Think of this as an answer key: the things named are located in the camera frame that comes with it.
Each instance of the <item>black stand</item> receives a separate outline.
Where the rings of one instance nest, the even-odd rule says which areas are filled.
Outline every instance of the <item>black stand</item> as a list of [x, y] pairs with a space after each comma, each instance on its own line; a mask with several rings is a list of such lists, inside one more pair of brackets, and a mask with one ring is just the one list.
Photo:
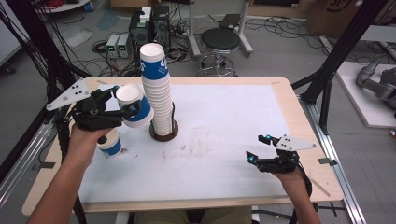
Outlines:
[[[29, 35], [30, 43], [26, 43], [20, 33], [16, 32], [7, 15], [0, 13], [0, 19], [8, 30], [16, 36], [23, 49], [26, 50], [29, 57], [35, 63], [39, 73], [48, 82], [47, 93], [49, 102], [55, 100], [62, 93], [62, 90], [67, 90], [73, 85], [76, 82], [76, 76], [91, 76], [75, 67], [62, 56], [50, 37], [43, 21], [38, 17], [35, 11], [35, 5], [30, 0], [7, 0], [7, 4]], [[61, 145], [62, 159], [64, 159], [69, 145], [68, 121], [64, 119], [64, 116], [60, 116], [59, 112], [55, 112], [55, 120]], [[85, 213], [78, 196], [74, 205], [74, 211], [78, 222], [86, 224]]]
[[323, 92], [319, 125], [325, 134], [328, 134], [327, 118], [329, 114], [332, 79], [349, 52], [359, 42], [370, 24], [374, 21], [376, 15], [378, 15], [387, 2], [387, 0], [365, 0], [319, 70], [291, 85], [295, 90], [311, 82], [306, 92], [301, 95], [301, 99], [311, 105], [316, 103], [317, 98]]

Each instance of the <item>aluminum frame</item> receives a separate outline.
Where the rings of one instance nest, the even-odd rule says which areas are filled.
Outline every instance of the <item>aluminum frame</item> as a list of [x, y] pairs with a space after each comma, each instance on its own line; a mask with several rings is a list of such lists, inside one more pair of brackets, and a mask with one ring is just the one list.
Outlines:
[[52, 132], [52, 121], [49, 124], [42, 124], [40, 129], [36, 132], [35, 137], [30, 142], [29, 146], [24, 150], [21, 157], [14, 164], [11, 171], [8, 173], [6, 179], [0, 185], [0, 209], [7, 202], [8, 197], [12, 191], [17, 187], [18, 183], [26, 173], [28, 167], [35, 159], [35, 156], [46, 143], [48, 137]]
[[304, 101], [301, 101], [300, 97], [297, 97], [302, 105], [309, 113], [305, 113], [308, 120], [311, 121], [311, 124], [314, 128], [314, 131], [317, 135], [317, 139], [319, 140], [326, 157], [330, 160], [335, 160], [337, 162], [336, 165], [332, 166], [332, 170], [334, 171], [335, 177], [337, 178], [341, 189], [344, 192], [344, 204], [346, 206], [346, 210], [348, 212], [348, 216], [352, 223], [355, 224], [365, 224], [367, 223], [364, 219], [361, 208], [359, 207], [358, 201], [356, 200], [355, 194], [353, 193], [352, 187], [350, 186], [347, 176], [344, 172], [344, 169], [341, 165], [340, 160], [338, 159], [337, 152], [335, 151], [334, 145], [332, 144], [332, 140], [329, 135], [325, 134], [319, 125], [319, 116], [320, 112], [315, 105], [309, 105]]

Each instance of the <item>blue printed logo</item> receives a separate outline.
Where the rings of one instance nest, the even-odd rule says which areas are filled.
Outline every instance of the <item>blue printed logo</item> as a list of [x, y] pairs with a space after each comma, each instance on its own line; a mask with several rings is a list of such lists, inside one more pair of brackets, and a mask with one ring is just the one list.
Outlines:
[[147, 79], [161, 79], [168, 74], [166, 59], [163, 58], [162, 60], [155, 63], [149, 63], [141, 60], [141, 70], [143, 77]]

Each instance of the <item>cup base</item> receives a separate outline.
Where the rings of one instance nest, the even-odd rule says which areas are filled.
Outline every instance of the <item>cup base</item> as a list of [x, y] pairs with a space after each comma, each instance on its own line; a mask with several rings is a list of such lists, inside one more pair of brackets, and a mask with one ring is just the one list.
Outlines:
[[177, 125], [177, 122], [175, 120], [174, 120], [174, 124], [175, 124], [175, 127], [174, 127], [174, 130], [171, 133], [169, 133], [167, 135], [158, 135], [158, 134], [155, 133], [154, 127], [153, 127], [153, 125], [151, 123], [150, 126], [149, 126], [149, 135], [151, 135], [151, 137], [154, 140], [156, 140], [156, 141], [168, 142], [168, 141], [174, 139], [176, 137], [177, 133], [178, 133], [178, 125]]

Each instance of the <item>wrist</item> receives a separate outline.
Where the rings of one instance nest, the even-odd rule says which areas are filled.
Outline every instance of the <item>wrist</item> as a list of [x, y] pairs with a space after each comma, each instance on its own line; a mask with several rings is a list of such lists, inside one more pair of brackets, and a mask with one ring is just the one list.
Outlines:
[[86, 164], [87, 162], [80, 160], [79, 158], [73, 158], [71, 156], [66, 156], [64, 158], [64, 162], [62, 163], [62, 167], [64, 169], [73, 171], [73, 172], [78, 172], [78, 173], [83, 173], [85, 170], [88, 168], [89, 164]]

